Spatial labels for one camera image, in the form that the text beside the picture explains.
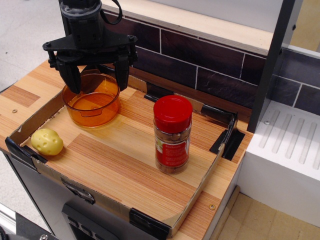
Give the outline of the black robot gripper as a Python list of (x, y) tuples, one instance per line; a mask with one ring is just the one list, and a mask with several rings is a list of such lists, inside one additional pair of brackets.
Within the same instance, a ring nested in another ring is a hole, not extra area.
[(73, 93), (79, 94), (81, 75), (77, 66), (113, 63), (118, 87), (125, 90), (130, 65), (138, 60), (137, 37), (107, 27), (118, 24), (123, 13), (109, 21), (100, 0), (61, 0), (59, 7), (66, 36), (43, 44), (50, 67), (59, 71)]

